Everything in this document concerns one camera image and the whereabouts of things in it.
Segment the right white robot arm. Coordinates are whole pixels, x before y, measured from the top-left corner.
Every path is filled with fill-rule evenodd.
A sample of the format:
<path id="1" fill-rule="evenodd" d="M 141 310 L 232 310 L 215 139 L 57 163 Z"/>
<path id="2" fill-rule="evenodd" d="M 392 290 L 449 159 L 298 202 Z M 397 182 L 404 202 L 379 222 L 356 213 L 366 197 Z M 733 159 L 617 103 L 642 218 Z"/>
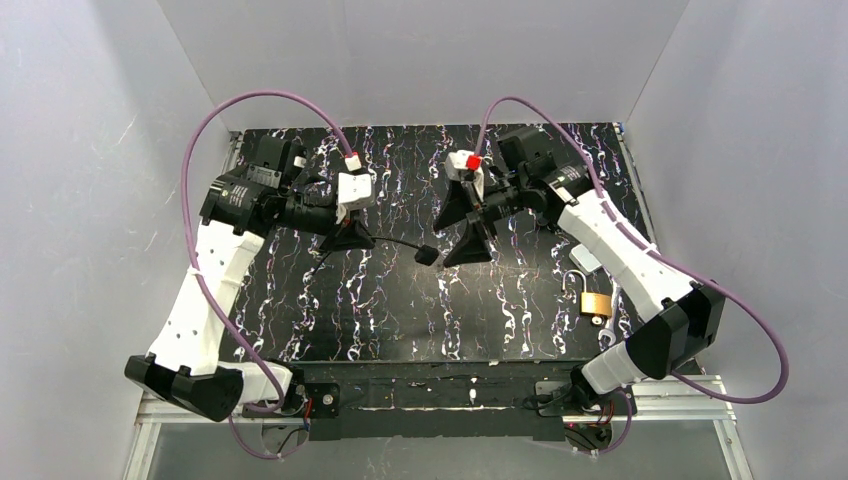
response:
<path id="1" fill-rule="evenodd" d="M 661 380 L 712 343 L 724 297 L 657 260 L 655 248 L 621 217 L 609 195 L 596 190 L 577 151 L 555 146 L 534 127 L 500 137 L 497 150 L 507 169 L 493 168 L 497 181 L 490 186 L 482 156 L 458 150 L 444 162 L 449 190 L 434 229 L 466 225 L 445 267 L 491 261 L 496 222 L 532 210 L 585 246 L 645 322 L 572 370 L 568 400 L 588 407 L 618 388 Z"/>

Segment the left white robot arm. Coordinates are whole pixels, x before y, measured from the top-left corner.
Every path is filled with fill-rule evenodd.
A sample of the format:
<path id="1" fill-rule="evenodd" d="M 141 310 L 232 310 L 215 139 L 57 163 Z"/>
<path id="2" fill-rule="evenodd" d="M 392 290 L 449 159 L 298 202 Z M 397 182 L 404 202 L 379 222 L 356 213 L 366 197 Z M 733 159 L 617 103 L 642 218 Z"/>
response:
<path id="1" fill-rule="evenodd" d="M 218 176 L 202 203 L 201 221 L 189 234 L 190 264 L 172 310 L 143 355 L 127 360 L 125 377 L 157 399 L 219 422 L 244 405 L 280 409 L 293 371 L 251 358 L 223 362 L 225 333 L 238 334 L 229 317 L 247 270 L 266 238 L 278 228 L 323 237 L 324 252 L 370 249 L 359 212 L 374 203 L 374 184 L 359 155 L 344 154 L 331 199 L 302 192 L 307 150 L 300 143 L 265 136 L 255 159 Z"/>

